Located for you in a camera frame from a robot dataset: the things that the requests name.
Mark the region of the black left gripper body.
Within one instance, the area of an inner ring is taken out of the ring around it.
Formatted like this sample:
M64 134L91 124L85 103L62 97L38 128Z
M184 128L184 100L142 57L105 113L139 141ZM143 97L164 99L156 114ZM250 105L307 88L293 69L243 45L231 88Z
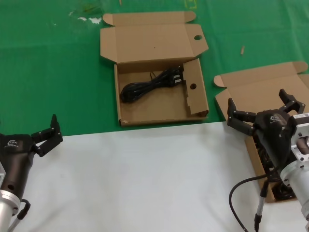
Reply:
M5 170L1 190L22 198L33 165L35 142L30 135L0 135L0 162Z

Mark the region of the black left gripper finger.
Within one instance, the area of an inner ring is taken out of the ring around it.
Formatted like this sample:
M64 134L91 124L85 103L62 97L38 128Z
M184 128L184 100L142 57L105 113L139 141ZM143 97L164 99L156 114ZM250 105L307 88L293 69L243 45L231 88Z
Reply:
M60 125L56 114L53 114L52 116L50 128L34 133L31 137L34 142L31 151L35 152L40 157L45 156L61 142L63 142Z

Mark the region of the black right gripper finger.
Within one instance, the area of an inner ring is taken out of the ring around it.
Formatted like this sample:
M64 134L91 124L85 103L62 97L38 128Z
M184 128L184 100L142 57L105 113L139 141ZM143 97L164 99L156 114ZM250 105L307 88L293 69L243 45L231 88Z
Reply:
M248 136L253 136L253 133L255 131L254 126L248 124L248 122L255 122L256 113L237 110L234 101L232 100L232 98L229 98L227 115L228 126Z
M227 88L215 97L224 115L227 114L229 98L232 98L237 110L253 113L282 108L294 115L306 106L305 93L295 89L288 92L277 88ZM97 115L94 99L89 94L71 94L71 99L69 101L59 95L50 97L52 102L63 107L61 112L74 116ZM117 112L120 116L206 116L209 113L208 103L203 89L187 88L157 88L134 103L123 103L119 92L98 100L104 115Z

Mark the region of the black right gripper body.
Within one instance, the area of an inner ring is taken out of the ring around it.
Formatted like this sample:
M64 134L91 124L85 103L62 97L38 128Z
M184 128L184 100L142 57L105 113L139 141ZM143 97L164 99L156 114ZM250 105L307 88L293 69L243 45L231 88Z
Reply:
M253 126L260 145L275 168L284 169L291 153L291 138L286 132L287 114L279 110L257 113Z

